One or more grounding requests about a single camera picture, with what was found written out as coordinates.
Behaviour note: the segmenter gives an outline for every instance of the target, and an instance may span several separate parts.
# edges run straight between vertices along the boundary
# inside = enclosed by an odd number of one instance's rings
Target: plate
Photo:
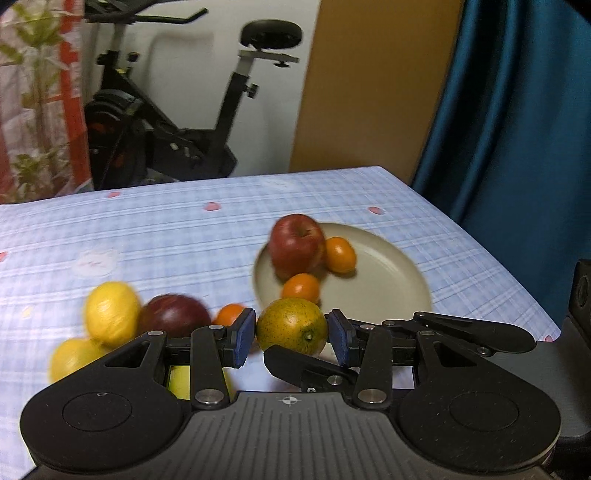
[[[416,265],[393,244],[373,233],[340,223],[320,223],[325,238],[346,238],[357,253],[352,275],[320,274],[320,303],[324,313],[340,309],[347,318],[381,324],[389,319],[411,319],[414,312],[431,311],[431,293]],[[253,271],[256,300],[261,309],[280,298],[283,283],[275,275],[265,245]],[[332,348],[327,345],[321,358]]]

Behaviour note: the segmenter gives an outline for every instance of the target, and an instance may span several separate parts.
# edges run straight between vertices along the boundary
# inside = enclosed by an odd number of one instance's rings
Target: green orange
[[[256,323],[256,338],[263,350],[281,345],[299,353],[320,354],[329,330],[324,314],[305,299],[286,298],[271,303]]]

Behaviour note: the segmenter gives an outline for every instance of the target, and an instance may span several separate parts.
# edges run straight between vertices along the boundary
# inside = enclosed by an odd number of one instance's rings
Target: wooden door
[[[409,183],[462,0],[322,0],[291,171],[380,165]]]

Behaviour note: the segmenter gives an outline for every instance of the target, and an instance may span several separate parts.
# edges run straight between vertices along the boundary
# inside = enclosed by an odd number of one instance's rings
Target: tablecloth
[[[0,206],[0,478],[19,478],[33,465],[19,434],[20,413],[47,386],[53,349],[85,335],[81,311],[92,288],[122,280],[143,301],[174,292],[203,299],[213,314],[231,302],[257,308],[254,259],[274,222],[294,212],[366,229],[402,249],[425,276],[435,312],[513,323],[536,339],[559,335],[491,254],[379,167]],[[251,374],[238,379],[238,389],[268,388],[260,357],[243,368]]]

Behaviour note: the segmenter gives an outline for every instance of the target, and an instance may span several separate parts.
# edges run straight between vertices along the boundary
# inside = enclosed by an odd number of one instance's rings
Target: bike seat
[[[285,20],[255,20],[242,28],[240,43],[257,50],[283,50],[301,42],[299,25]]]

